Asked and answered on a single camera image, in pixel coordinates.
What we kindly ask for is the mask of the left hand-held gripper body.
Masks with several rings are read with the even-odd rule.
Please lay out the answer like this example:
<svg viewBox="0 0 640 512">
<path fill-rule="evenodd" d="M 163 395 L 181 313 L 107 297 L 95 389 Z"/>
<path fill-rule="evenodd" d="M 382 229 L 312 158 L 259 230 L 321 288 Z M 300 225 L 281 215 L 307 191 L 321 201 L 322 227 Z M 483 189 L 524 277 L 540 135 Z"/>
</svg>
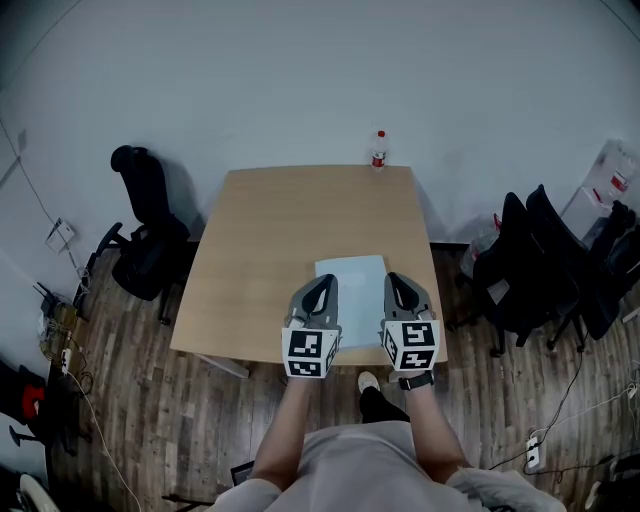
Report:
<svg viewBox="0 0 640 512">
<path fill-rule="evenodd" d="M 323 379 L 338 353 L 342 328 L 338 324 L 338 280 L 337 312 L 306 314 L 302 309 L 302 298 L 315 280 L 324 280 L 324 274 L 306 283 L 290 300 L 288 313 L 281 331 L 282 358 L 288 378 Z"/>
</svg>

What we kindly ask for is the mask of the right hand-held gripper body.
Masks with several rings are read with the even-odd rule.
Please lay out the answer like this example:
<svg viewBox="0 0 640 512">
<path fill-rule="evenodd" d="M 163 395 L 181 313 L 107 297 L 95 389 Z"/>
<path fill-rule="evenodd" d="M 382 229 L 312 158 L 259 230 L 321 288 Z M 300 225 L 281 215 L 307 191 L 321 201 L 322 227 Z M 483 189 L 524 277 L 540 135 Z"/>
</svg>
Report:
<svg viewBox="0 0 640 512">
<path fill-rule="evenodd" d="M 401 277 L 418 294 L 420 305 L 414 310 L 389 310 L 387 275 L 384 281 L 384 319 L 382 347 L 396 372 L 431 371 L 440 350 L 441 322 L 435 317 L 427 291 L 407 276 Z"/>
</svg>

